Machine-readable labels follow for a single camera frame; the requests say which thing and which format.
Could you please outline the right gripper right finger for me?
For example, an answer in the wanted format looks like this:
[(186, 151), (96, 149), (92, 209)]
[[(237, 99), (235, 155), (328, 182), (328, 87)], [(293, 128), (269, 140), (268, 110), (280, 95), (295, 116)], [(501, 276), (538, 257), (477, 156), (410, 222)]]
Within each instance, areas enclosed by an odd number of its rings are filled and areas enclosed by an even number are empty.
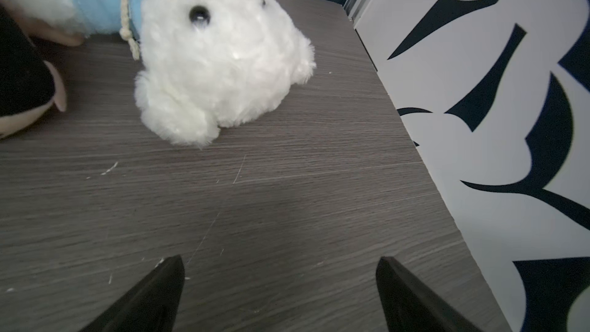
[(376, 286), (389, 331), (480, 332), (393, 257), (379, 260)]

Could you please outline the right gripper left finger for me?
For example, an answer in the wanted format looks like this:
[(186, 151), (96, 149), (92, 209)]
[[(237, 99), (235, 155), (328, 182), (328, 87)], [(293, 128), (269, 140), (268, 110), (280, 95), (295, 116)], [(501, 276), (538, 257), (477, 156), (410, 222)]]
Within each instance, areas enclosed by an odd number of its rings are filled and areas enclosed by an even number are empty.
[(171, 331), (185, 281), (180, 255), (161, 260), (133, 288), (101, 313), (83, 331)]

